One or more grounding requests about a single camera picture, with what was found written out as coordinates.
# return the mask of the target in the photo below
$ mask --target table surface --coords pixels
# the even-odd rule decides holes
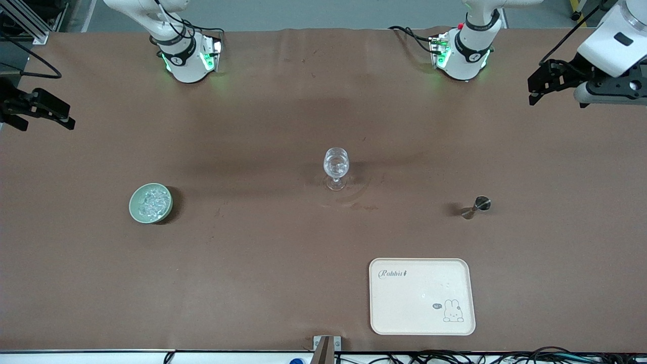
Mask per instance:
[[[63,78],[21,88],[68,102],[77,126],[0,133],[0,348],[336,334],[348,350],[646,351],[647,111],[580,109],[570,91],[528,106],[564,33],[502,30],[469,83],[391,31],[232,33],[221,73],[191,85],[146,34],[53,34],[35,49]],[[332,146],[351,161],[341,192],[323,185]],[[152,181],[176,201],[162,225],[127,210]],[[455,215],[480,194],[492,210]],[[476,331],[373,333],[378,257],[465,260]]]

